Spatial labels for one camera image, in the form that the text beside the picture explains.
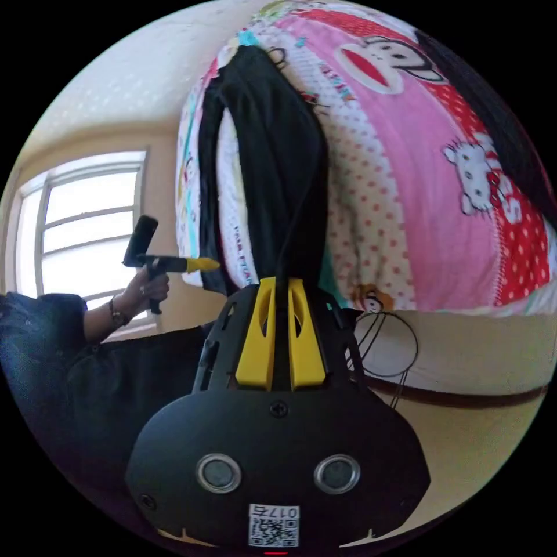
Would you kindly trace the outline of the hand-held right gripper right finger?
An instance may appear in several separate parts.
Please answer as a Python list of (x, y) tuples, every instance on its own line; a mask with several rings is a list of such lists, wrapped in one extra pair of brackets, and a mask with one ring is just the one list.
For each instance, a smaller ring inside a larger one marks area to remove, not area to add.
[(288, 282), (288, 344), (291, 389), (322, 386), (325, 368), (308, 298), (299, 278)]

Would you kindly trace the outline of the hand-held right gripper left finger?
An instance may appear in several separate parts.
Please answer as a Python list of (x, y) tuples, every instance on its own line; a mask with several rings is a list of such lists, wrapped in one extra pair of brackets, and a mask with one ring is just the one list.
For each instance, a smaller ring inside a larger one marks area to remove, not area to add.
[(270, 390), (276, 334), (276, 279), (263, 278), (255, 297), (235, 379), (240, 387)]

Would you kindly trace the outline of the person's left hand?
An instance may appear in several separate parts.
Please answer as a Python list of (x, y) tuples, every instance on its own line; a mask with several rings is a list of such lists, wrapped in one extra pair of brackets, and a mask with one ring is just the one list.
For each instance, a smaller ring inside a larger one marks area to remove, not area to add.
[(169, 277), (166, 273), (150, 277), (147, 268), (138, 270), (123, 293), (114, 297), (113, 309), (127, 319), (148, 311), (150, 302), (162, 302), (169, 293)]

